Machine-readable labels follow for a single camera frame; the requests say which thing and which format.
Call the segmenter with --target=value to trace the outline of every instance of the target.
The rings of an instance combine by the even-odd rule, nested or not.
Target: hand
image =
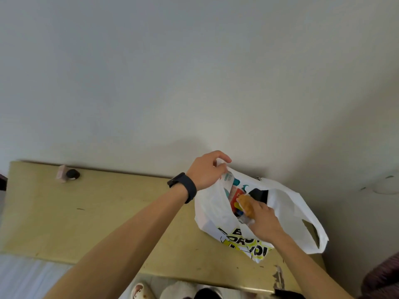
[[[272,208],[268,207],[264,202],[254,199],[249,201],[255,214],[255,223],[249,225],[249,228],[255,236],[271,244],[278,238],[287,236]]]
[[[227,172],[227,165],[225,163],[216,166],[217,158],[221,158],[227,163],[232,162],[230,157],[217,150],[197,157],[188,169],[186,175],[194,182],[197,191],[212,186],[223,173]]]

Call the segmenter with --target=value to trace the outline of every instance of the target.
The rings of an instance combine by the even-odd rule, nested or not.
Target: left hand
[[[222,151],[216,150],[204,154],[201,157],[197,157],[188,169],[186,175],[194,182],[197,191],[212,186],[223,173],[227,172],[227,165],[225,163],[216,166],[217,158],[220,158],[227,163],[232,162],[230,157]]]

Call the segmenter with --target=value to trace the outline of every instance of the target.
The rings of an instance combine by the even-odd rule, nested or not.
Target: right hand
[[[264,202],[251,199],[255,222],[249,228],[260,240],[273,244],[278,238],[287,234],[282,229],[274,210]]]

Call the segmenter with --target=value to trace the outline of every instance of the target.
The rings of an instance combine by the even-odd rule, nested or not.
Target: watch band
[[[169,188],[174,186],[177,183],[181,183],[188,192],[188,198],[185,203],[189,203],[194,199],[194,197],[197,195],[197,187],[184,172],[181,172],[179,175],[176,177],[172,178],[170,181],[167,182],[167,185]]]

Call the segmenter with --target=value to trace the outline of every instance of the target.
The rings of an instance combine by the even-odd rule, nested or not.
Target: forearm
[[[307,299],[353,299],[288,235],[273,243]]]
[[[118,298],[188,196],[181,184],[99,242],[47,293],[50,298]]]

